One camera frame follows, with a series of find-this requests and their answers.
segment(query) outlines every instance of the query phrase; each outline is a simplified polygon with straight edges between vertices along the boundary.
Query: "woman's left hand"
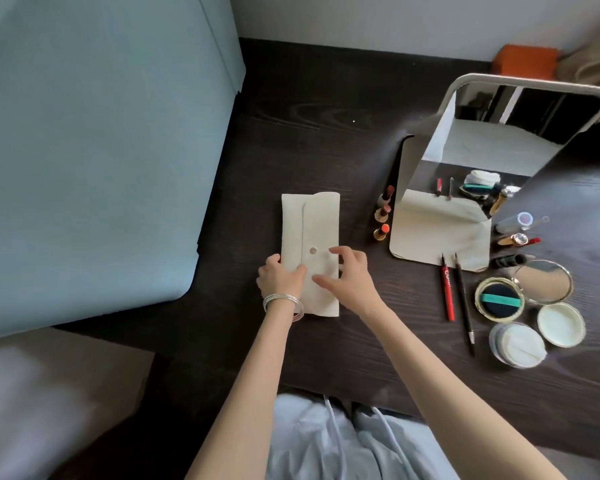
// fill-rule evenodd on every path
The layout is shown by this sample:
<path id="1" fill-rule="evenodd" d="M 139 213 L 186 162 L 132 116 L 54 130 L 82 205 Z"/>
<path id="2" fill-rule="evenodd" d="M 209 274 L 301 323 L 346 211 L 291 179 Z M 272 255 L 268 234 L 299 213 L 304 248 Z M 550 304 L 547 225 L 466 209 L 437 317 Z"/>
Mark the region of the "woman's left hand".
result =
<path id="1" fill-rule="evenodd" d="M 287 271 L 280 264 L 280 255 L 269 256 L 264 266 L 258 269 L 259 276 L 256 279 L 262 297 L 271 294 L 289 294 L 300 299 L 306 276 L 306 266 L 301 264 L 295 271 Z"/>

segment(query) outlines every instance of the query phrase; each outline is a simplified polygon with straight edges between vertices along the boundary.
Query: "woman's right hand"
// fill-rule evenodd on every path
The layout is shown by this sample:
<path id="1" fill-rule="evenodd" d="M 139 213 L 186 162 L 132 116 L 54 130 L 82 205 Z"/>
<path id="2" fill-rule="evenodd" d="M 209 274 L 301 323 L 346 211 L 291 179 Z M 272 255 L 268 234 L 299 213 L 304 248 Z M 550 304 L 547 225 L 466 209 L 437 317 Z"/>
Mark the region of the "woman's right hand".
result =
<path id="1" fill-rule="evenodd" d="M 342 256 L 342 277 L 334 280 L 323 274 L 314 274 L 312 280 L 321 288 L 330 291 L 353 313 L 366 318 L 383 305 L 371 275 L 367 270 L 367 255 L 348 246 L 330 248 L 332 254 Z"/>

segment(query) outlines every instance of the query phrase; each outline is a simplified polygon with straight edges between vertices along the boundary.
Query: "orange box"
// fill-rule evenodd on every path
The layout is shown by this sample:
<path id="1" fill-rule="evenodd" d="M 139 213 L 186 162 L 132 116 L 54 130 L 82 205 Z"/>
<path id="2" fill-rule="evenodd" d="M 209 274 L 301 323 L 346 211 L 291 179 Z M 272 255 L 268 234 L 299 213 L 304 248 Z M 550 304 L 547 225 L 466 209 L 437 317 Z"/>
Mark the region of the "orange box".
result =
<path id="1" fill-rule="evenodd" d="M 491 63 L 491 73 L 526 77 L 528 79 L 555 80 L 558 49 L 505 45 Z"/>

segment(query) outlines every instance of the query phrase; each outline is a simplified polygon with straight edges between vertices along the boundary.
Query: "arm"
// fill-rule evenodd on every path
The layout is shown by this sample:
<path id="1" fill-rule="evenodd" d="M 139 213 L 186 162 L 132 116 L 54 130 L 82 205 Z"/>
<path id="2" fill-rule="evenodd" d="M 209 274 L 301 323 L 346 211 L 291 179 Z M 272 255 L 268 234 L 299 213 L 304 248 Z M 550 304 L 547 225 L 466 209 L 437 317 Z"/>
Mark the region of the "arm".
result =
<path id="1" fill-rule="evenodd" d="M 256 282 L 263 297 L 280 293 L 299 298 L 306 266 L 288 273 L 279 259 L 278 254 L 270 256 L 258 270 Z M 273 403 L 293 314 L 294 303 L 287 299 L 268 305 L 251 350 L 185 480 L 264 478 Z"/>
<path id="2" fill-rule="evenodd" d="M 400 379 L 463 479 L 565 480 L 524 436 L 478 397 L 387 307 L 367 271 L 367 256 L 341 246 L 339 280 L 316 275 L 374 332 Z"/>

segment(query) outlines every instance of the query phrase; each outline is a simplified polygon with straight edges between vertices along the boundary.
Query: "dark wood table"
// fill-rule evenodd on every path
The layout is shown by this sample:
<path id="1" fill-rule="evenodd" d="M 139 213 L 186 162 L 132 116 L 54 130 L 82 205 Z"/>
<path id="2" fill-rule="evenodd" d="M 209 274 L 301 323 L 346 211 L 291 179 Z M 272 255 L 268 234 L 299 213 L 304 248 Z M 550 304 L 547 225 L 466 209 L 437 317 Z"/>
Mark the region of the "dark wood table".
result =
<path id="1" fill-rule="evenodd" d="M 340 242 L 367 252 L 380 294 L 417 336 L 533 443 L 600 459 L 600 125 L 579 135 L 501 211 L 551 217 L 537 228 L 543 242 L 533 254 L 572 272 L 569 302 L 587 323 L 580 346 L 550 347 L 541 366 L 517 371 L 492 357 L 491 323 L 475 310 L 477 357 L 469 356 L 461 322 L 445 320 L 439 268 L 393 258 L 388 241 L 371 237 L 374 202 L 395 181 L 410 126 L 437 110 L 456 77 L 487 72 L 488 64 L 254 40 L 242 48 L 247 79 L 191 289 L 174 302 L 61 328 L 231 378 L 262 320 L 256 270 L 280 249 L 280 195 L 336 191 Z M 470 288 L 487 275 L 467 273 Z M 418 415 L 375 337 L 343 308 L 339 318 L 307 316 L 292 327 L 281 380 Z"/>

